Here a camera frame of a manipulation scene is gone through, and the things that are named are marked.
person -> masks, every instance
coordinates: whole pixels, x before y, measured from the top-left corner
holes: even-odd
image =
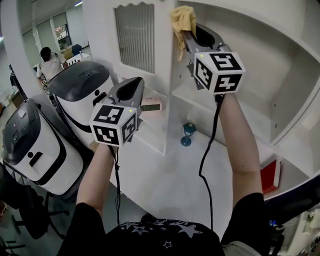
[[[42,60],[36,67],[36,76],[40,78],[44,74],[47,82],[68,67],[65,57],[60,53],[51,52],[49,47],[42,48],[40,56]]]
[[[264,211],[258,148],[235,94],[225,95],[219,116],[233,173],[233,211],[221,242],[202,224],[157,219],[150,214],[141,222],[126,222],[105,234],[102,213],[114,160],[110,149],[99,144],[79,186],[75,212],[58,255],[124,251],[269,255],[271,233]]]
[[[24,90],[22,89],[17,76],[14,72],[14,69],[12,68],[11,64],[9,65],[9,69],[11,70],[11,75],[10,75],[10,82],[11,82],[11,86],[15,86],[17,87],[17,89],[19,90],[21,97],[26,100],[28,99],[27,95],[25,94]]]

white cube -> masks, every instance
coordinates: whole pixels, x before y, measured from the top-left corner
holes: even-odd
[[[235,93],[246,69],[236,52],[198,52],[194,55],[193,76],[212,95]]]
[[[122,147],[137,129],[137,109],[97,103],[90,118],[90,128],[96,142]]]

yellow cloth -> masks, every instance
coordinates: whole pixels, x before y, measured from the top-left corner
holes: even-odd
[[[191,31],[196,35],[196,15],[193,7],[184,5],[173,9],[170,12],[170,17],[173,31],[178,39],[178,47],[181,50],[178,60],[181,61],[186,47],[181,31]]]

person in white shirt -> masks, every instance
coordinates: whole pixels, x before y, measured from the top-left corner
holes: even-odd
[[[40,55],[42,60],[38,63],[36,69],[36,76],[38,78],[44,74],[49,82],[54,76],[68,67],[65,57],[60,53],[51,52],[49,47],[42,48]]]

white shirt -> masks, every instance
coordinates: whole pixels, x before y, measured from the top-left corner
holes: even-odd
[[[43,59],[38,63],[36,68],[36,76],[41,77],[41,74],[44,74],[47,82],[49,82],[54,76],[63,71],[62,63],[66,61],[65,57],[60,53],[52,53],[51,59],[44,62]]]

